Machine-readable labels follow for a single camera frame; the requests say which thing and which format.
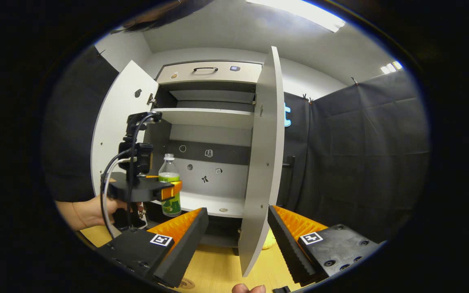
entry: ridged orange foam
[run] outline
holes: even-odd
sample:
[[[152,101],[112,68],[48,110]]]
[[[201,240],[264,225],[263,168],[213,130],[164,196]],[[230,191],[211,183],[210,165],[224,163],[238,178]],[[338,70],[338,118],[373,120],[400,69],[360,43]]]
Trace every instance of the ridged orange foam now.
[[[280,208],[279,206],[272,207],[275,208],[281,220],[287,227],[287,230],[289,230],[290,234],[296,242],[298,242],[298,238],[300,236],[328,228],[325,225],[322,225],[302,215],[298,215],[297,213],[288,211],[285,208]]]
[[[202,208],[197,208],[194,211],[190,211],[169,221],[165,221],[164,223],[149,229],[148,232],[173,237],[175,244],[169,250],[167,254],[169,256],[169,254],[171,254],[173,251],[173,248],[175,248],[177,243],[182,239],[182,237],[184,237],[184,234],[193,223],[201,209]]]

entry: ceiling light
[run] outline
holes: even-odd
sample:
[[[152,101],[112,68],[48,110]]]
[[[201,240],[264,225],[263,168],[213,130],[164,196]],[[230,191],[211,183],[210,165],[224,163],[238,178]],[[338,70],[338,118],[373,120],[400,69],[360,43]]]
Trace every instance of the ceiling light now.
[[[394,67],[396,67],[397,70],[403,68],[403,67],[401,66],[401,64],[400,64],[399,62],[397,62],[397,61],[392,62],[392,65],[394,65]]]
[[[388,63],[387,68],[390,72],[395,72],[396,71],[396,69],[394,68],[394,65],[392,65],[392,63]]]
[[[331,32],[337,32],[345,22],[322,8],[302,0],[246,0],[248,3],[265,5],[303,17],[323,26]]]
[[[383,66],[383,67],[381,68],[381,71],[382,71],[384,74],[389,74],[389,73],[390,73],[390,71],[388,70],[388,68],[387,68],[386,66]]]

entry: human arm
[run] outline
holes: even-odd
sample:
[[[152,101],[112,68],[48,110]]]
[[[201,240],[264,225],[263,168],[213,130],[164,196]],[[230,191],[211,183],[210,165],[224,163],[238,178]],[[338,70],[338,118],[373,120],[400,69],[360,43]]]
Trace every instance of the human arm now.
[[[97,225],[104,225],[101,213],[101,196],[89,201],[82,202],[61,202],[55,201],[57,209],[72,230],[82,230]],[[106,201],[108,214],[115,213],[119,208],[126,209],[126,203],[121,200],[108,198]]]

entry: green label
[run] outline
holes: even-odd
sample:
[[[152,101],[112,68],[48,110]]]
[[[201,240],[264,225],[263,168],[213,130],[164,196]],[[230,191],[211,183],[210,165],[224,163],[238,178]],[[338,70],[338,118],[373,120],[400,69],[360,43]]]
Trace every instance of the green label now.
[[[160,182],[174,182],[179,181],[179,177],[158,177]],[[175,194],[175,198],[162,202],[162,210],[168,214],[177,214],[180,212],[180,193]]]

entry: cabinet door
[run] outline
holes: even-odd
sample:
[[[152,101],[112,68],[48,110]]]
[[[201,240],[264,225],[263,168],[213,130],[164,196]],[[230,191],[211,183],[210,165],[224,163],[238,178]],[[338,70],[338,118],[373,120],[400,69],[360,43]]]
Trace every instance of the cabinet door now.
[[[285,128],[283,81],[276,47],[265,59],[256,84],[251,161],[238,241],[244,277],[253,268],[269,231],[267,210],[275,204],[280,186]]]
[[[149,95],[155,96],[157,90],[158,83],[133,61],[126,65],[108,90],[93,130],[91,169],[95,194],[99,191],[101,172],[118,154],[119,143],[126,134],[126,119],[131,114],[149,111],[152,105],[147,104]],[[143,138],[144,131],[140,131],[137,141],[143,142]],[[119,167],[114,171],[125,173]]]

